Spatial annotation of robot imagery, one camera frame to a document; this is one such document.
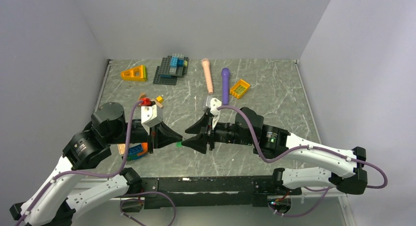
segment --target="wall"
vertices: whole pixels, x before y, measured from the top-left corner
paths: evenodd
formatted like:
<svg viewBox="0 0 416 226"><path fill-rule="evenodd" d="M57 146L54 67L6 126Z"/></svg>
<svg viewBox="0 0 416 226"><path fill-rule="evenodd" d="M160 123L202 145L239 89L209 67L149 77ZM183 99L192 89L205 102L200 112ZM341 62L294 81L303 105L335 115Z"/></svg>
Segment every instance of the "wall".
<svg viewBox="0 0 416 226"><path fill-rule="evenodd" d="M104 54L73 0L0 0L0 222L93 111Z"/></svg>
<svg viewBox="0 0 416 226"><path fill-rule="evenodd" d="M76 0L108 58L298 59L330 0Z"/></svg>
<svg viewBox="0 0 416 226"><path fill-rule="evenodd" d="M300 59L322 142L366 148L389 177L350 196L360 226L416 224L415 32L416 0L331 0Z"/></svg>

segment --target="robotic arm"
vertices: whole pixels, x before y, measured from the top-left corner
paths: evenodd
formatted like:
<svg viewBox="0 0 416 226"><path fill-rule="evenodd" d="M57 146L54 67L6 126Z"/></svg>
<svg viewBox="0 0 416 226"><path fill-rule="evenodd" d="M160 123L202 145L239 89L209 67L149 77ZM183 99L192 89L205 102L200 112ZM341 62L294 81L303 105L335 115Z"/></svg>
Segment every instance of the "robotic arm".
<svg viewBox="0 0 416 226"><path fill-rule="evenodd" d="M132 121L130 142L147 142L148 151L152 153L153 149L181 141L182 136L162 120L160 107L145 100L141 106L141 119ZM72 220L111 198L150 191L144 189L143 180L132 168L124 168L107 182L71 196L70 192L83 175L68 174L53 179L66 171L95 168L111 155L110 144L124 143L126 136L127 123L122 105L113 102L103 104L91 115L91 122L84 130L74 135L64 148L57 166L39 190L28 201L16 203L10 208L13 218L18 220L26 215L28 226L69 226ZM45 185L50 186L42 191ZM33 201L36 204L27 210Z"/></svg>
<svg viewBox="0 0 416 226"><path fill-rule="evenodd" d="M186 133L196 136L182 142L200 153L215 148L215 142L252 145L253 138L249 125L242 115L237 113L235 122L219 123L219 107L221 101L208 97L205 104L205 113L194 125L185 130ZM261 152L265 158L275 158L287 153L289 158L317 165L316 168L300 170L277 168L273 173L272 188L275 192L294 190L303 186L308 187L336 187L347 194L362 194L367 186L367 174L363 164L351 161L351 158L365 161L365 149L356 147L352 150L340 150L305 140L287 130L265 125L264 117L257 115L248 107L241 111L251 123L255 136L259 140ZM307 149L296 149L307 146ZM349 158L343 159L328 153L337 152Z"/></svg>

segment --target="gray marble surface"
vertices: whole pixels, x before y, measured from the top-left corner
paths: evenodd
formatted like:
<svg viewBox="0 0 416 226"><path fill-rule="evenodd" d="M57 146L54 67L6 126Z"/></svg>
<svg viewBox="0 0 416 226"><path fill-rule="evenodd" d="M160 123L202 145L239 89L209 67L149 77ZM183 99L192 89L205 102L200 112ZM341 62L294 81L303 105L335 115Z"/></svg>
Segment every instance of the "gray marble surface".
<svg viewBox="0 0 416 226"><path fill-rule="evenodd" d="M185 129L202 116L202 103L207 96L207 86L200 59L190 59L188 73L179 78L176 86L153 85L156 67L161 59L113 60L104 85L100 105L118 102L126 114L137 101L141 92L149 98L163 96L164 122L185 139ZM221 99L221 70L231 72L230 87L243 79L251 84L249 91L239 100L230 95L230 105L249 107L264 116L264 123L293 132L300 137L318 142L308 104L293 60L272 59L210 59L214 95ZM148 81L123 81L120 72L138 65L147 68ZM137 110L135 118L140 118ZM234 122L235 112L221 111L220 122ZM117 146L111 147L112 156L95 169L109 173L119 168L121 158ZM252 146L217 143L213 151L201 154L188 147L175 144L155 150L153 154L128 162L142 177L170 176L246 176L270 175L277 167L303 168L299 163L283 158L272 164L264 163L253 154Z"/></svg>

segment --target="pink microphone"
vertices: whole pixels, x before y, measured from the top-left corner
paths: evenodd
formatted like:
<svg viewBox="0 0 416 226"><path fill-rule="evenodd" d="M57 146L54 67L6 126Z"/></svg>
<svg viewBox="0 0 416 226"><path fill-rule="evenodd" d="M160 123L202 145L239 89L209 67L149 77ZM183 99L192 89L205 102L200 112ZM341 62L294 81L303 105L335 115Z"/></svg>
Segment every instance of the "pink microphone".
<svg viewBox="0 0 416 226"><path fill-rule="evenodd" d="M209 71L209 61L207 58L202 60L202 67L204 68L205 81L207 82L208 94L214 93L214 87L212 86L211 72Z"/></svg>

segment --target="purple microphone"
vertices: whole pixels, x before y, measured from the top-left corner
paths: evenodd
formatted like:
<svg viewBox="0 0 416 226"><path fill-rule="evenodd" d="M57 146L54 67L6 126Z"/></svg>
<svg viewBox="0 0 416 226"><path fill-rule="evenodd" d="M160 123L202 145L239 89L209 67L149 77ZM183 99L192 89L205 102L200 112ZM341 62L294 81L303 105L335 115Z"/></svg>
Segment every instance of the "purple microphone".
<svg viewBox="0 0 416 226"><path fill-rule="evenodd" d="M228 95L230 94L230 87L228 81L230 80L230 70L223 68L221 71L222 76L222 104L228 105Z"/></svg>

